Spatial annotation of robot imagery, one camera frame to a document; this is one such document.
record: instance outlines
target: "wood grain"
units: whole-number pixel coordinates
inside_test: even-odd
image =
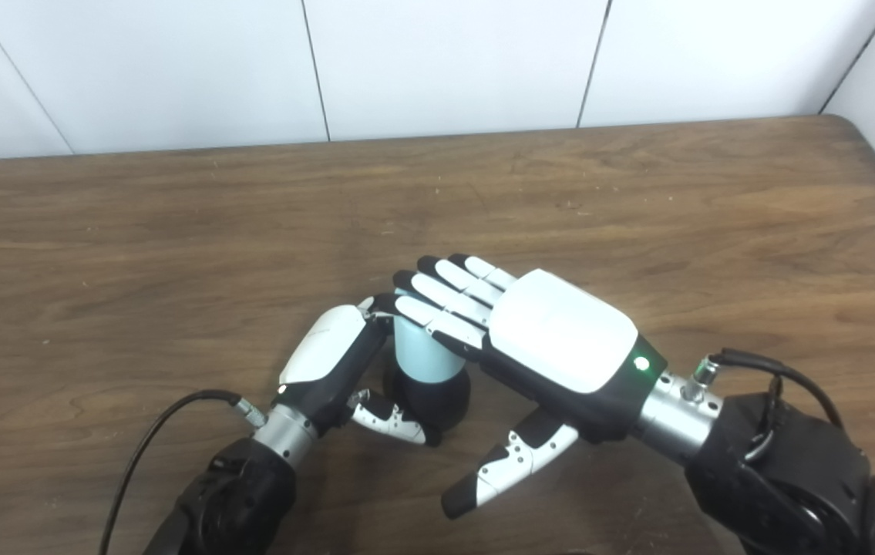
[[[93,552],[163,407],[201,387],[267,401],[318,314],[456,251],[570,278],[677,372],[723,345],[783,359],[829,391],[875,465],[875,155],[841,119],[0,161],[0,553]],[[444,520],[442,489],[529,410],[473,382],[440,449],[328,435],[274,552],[735,552],[680,469],[634,442],[576,446]],[[173,419],[113,552],[140,552],[243,432],[215,405]]]

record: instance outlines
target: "cable connector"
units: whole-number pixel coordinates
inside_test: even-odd
[[[239,402],[235,405],[235,410],[249,421],[249,424],[253,425],[254,428],[259,429],[262,428],[262,426],[265,426],[265,422],[267,421],[265,414],[262,414],[262,411],[255,408],[255,405],[251,404],[249,401],[246,401],[244,397],[239,399]]]
[[[718,362],[713,361],[711,355],[705,356],[694,370],[693,375],[684,384],[684,388],[681,389],[681,397],[691,403],[701,403],[701,401],[704,401],[705,390],[712,386],[712,382],[719,375],[720,369],[722,369],[722,366]]]

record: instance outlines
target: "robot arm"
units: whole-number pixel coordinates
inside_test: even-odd
[[[489,502],[578,436],[634,436],[684,467],[702,510],[751,555],[875,555],[870,464],[827,396],[796,370],[724,350],[690,378],[673,375],[627,316],[543,270],[515,278],[477,257],[423,257],[394,282],[412,295],[380,296],[385,311],[539,405],[448,489],[448,517]],[[715,396],[708,387],[729,366],[772,373],[771,390]],[[818,396],[829,421],[786,404],[783,378]]]
[[[353,421],[416,445],[439,432],[409,418],[378,393],[356,391],[369,362],[392,333],[392,316],[373,299],[325,312],[286,363],[278,394],[257,426],[212,458],[177,498],[145,555],[261,555],[293,505],[296,470],[318,439]]]

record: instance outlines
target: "black cable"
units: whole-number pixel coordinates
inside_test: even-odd
[[[762,372],[785,377],[806,389],[817,399],[831,424],[837,428],[845,429],[845,426],[842,424],[842,416],[838,414],[838,408],[835,407],[835,403],[828,397],[828,394],[818,384],[814,383],[812,379],[784,365],[782,362],[776,361],[773,358],[767,358],[767,356],[753,354],[753,352],[736,351],[734,348],[723,348],[722,352],[719,352],[717,355],[711,355],[708,359],[718,363],[718,365],[743,366],[743,368],[762,370]]]
[[[240,400],[242,400],[242,396],[223,389],[202,389],[176,401],[176,403],[170,405],[167,410],[162,411],[162,413],[156,417],[153,424],[149,426],[148,431],[146,431],[146,435],[142,436],[139,445],[136,446],[134,453],[132,453],[132,457],[128,461],[128,464],[126,464],[126,470],[123,471],[123,478],[121,479],[121,482],[119,482],[119,489],[116,490],[116,496],[112,499],[112,508],[109,509],[109,519],[106,521],[105,531],[102,533],[102,543],[98,548],[99,555],[107,555],[109,552],[109,541],[112,540],[112,529],[116,526],[116,519],[119,517],[119,508],[121,507],[121,503],[123,503],[123,497],[126,496],[126,488],[128,488],[128,483],[132,479],[132,472],[135,470],[135,465],[139,463],[143,451],[149,446],[149,442],[151,442],[153,436],[163,428],[163,424],[166,424],[167,419],[172,417],[176,411],[179,411],[190,403],[194,403],[194,401],[205,399],[225,401],[234,407],[239,404]]]

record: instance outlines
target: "silver cylindrical joint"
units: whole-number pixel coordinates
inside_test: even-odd
[[[684,399],[693,403],[699,403],[705,400],[705,391],[712,386],[715,377],[719,375],[720,366],[718,362],[712,361],[708,356],[705,356],[698,367],[695,368],[691,379],[684,384],[684,390],[681,394]]]
[[[262,428],[265,426],[265,415],[262,411],[255,408],[255,405],[244,399],[239,400],[239,404],[235,405],[237,410],[248,422],[253,425],[253,428]]]
[[[317,440],[317,431],[310,419],[284,405],[269,411],[265,425],[257,429],[253,439],[274,450],[294,469]]]
[[[701,449],[715,419],[722,410],[722,400],[705,391],[699,402],[683,396],[686,379],[663,372],[642,405],[631,434],[681,465]]]

